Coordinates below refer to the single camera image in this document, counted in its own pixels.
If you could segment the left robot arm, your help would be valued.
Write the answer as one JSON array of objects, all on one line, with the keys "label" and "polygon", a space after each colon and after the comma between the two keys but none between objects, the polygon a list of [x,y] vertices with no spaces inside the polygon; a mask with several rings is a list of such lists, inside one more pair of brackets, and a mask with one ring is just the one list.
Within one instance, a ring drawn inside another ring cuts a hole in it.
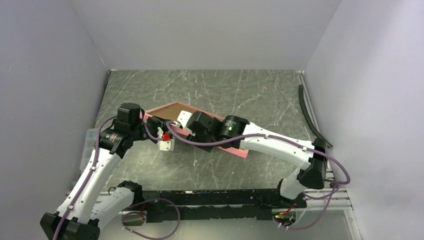
[{"label": "left robot arm", "polygon": [[97,240],[101,230],[125,208],[144,201],[140,184],[126,180],[97,203],[106,181],[136,141],[163,143],[167,120],[146,116],[135,103],[123,103],[116,116],[98,129],[94,150],[74,188],[54,213],[46,212],[40,226],[49,240]]}]

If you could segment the brown backing board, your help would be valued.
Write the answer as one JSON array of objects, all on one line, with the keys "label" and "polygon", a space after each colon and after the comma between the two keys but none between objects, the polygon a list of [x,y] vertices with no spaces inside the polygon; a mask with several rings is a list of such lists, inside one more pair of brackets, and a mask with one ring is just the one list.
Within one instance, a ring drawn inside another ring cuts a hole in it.
[{"label": "brown backing board", "polygon": [[161,119],[177,121],[181,111],[194,113],[197,110],[190,105],[184,105],[181,102],[174,102],[151,109],[146,111],[146,113]]}]

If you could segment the pink wooden picture frame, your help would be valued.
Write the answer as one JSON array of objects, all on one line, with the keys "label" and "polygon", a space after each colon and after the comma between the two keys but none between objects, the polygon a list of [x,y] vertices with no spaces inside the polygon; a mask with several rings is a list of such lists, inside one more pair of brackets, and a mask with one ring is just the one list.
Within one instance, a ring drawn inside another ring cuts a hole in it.
[{"label": "pink wooden picture frame", "polygon": [[[180,102],[180,101],[175,101],[175,102],[167,103],[165,105],[176,103],[176,102],[183,103],[184,105],[189,105],[189,104],[186,104],[186,103]],[[215,114],[213,114],[211,112],[207,112],[206,110],[202,110],[202,109],[197,108],[195,106],[192,106],[192,107],[193,108],[196,108],[196,111],[204,112],[204,113],[206,113],[207,115],[209,115],[211,117],[214,117],[214,118],[219,119],[220,121],[222,121],[224,119],[223,117],[218,116],[218,115],[215,115]],[[144,117],[144,119],[152,116],[152,115],[149,115],[148,113],[146,113],[146,111],[145,111],[145,117]],[[233,147],[231,147],[231,148],[218,147],[218,149],[220,149],[222,151],[226,151],[226,152],[228,152],[230,154],[233,154],[233,155],[238,156],[238,157],[241,157],[241,158],[246,158],[248,156],[248,153],[249,153],[249,151],[247,149],[243,149],[243,148],[242,149],[236,149],[236,148],[233,148]]]}]

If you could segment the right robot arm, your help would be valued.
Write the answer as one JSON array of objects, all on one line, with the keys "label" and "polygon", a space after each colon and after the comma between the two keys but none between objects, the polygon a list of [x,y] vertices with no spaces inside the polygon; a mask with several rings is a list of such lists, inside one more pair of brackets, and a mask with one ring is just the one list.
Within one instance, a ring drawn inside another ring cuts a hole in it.
[{"label": "right robot arm", "polygon": [[327,158],[325,144],[318,138],[309,141],[286,137],[239,116],[228,115],[220,120],[202,111],[181,111],[177,121],[188,131],[188,140],[200,148],[210,149],[217,143],[223,149],[257,151],[295,165],[296,169],[282,179],[275,193],[275,202],[282,208],[307,189],[325,187]]}]

